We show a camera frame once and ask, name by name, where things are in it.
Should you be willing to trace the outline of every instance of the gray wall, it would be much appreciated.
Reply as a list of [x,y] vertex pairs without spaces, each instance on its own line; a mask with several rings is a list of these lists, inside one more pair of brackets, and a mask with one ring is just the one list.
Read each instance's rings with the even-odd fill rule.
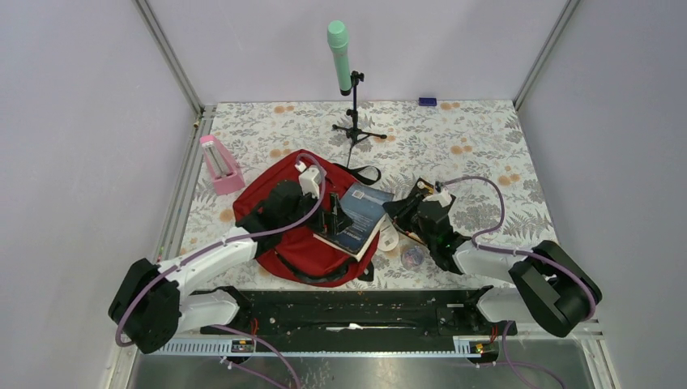
[[687,2],[583,2],[520,113],[624,389],[685,387]]
[[131,1],[0,5],[0,387],[94,388],[192,113]]
[[512,99],[565,0],[150,0],[200,99],[347,100],[326,26],[343,20],[364,100]]

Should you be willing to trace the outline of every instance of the microphone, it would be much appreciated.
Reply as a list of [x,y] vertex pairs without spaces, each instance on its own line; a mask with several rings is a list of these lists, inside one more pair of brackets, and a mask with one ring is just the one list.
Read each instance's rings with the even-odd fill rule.
[[348,30],[344,22],[335,20],[329,23],[326,30],[326,41],[334,54],[336,77],[339,79],[339,90],[343,96],[351,94],[351,68],[348,65]]

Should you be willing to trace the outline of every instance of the metallic floor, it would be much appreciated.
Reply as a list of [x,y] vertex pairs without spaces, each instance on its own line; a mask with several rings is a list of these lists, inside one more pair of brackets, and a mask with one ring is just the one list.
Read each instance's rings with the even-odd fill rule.
[[[541,364],[561,376],[569,389],[593,388],[582,349],[573,340],[508,342],[513,361]],[[289,358],[304,389],[479,389],[527,386],[509,366],[477,369],[459,358]],[[253,357],[244,366],[288,386],[290,376],[275,357]],[[522,368],[542,389],[560,389],[546,374]],[[139,355],[129,389],[268,389],[274,388],[240,370],[227,370],[216,357]]]

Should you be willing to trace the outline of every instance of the book cover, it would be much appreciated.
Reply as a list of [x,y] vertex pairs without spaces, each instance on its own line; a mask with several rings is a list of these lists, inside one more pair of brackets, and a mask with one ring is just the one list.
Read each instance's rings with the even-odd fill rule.
[[353,224],[333,237],[318,233],[315,233],[315,237],[360,260],[386,214],[382,205],[393,199],[391,193],[356,182],[340,200],[343,211],[353,220]]

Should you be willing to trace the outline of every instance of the floral pattern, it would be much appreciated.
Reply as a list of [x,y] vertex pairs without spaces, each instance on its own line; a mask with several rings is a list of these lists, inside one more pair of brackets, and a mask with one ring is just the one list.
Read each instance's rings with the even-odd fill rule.
[[[304,148],[331,162],[345,164],[349,143],[333,124],[350,126],[347,102],[223,103],[211,133],[237,158],[250,184],[265,169],[292,151]],[[532,166],[518,116],[510,101],[443,101],[421,107],[412,101],[362,102],[359,126],[387,135],[370,138],[355,148],[351,167],[374,165],[382,179],[374,185],[408,194],[418,177],[446,181],[466,174],[488,177],[502,190],[506,222],[500,231],[482,237],[501,246],[527,247],[555,239],[551,217]],[[496,194],[483,182],[460,182],[450,188],[458,198],[451,209],[453,226],[463,235],[498,221]],[[216,242],[235,222],[232,204],[240,193],[217,196],[203,164],[194,192],[182,252]],[[483,276],[459,276],[439,269],[423,248],[425,260],[409,269],[401,263],[416,243],[401,237],[390,252],[373,257],[371,283],[354,280],[342,289],[472,289],[486,284],[504,286]],[[315,289],[274,277],[256,261],[233,267],[207,287],[233,285],[239,289]]]

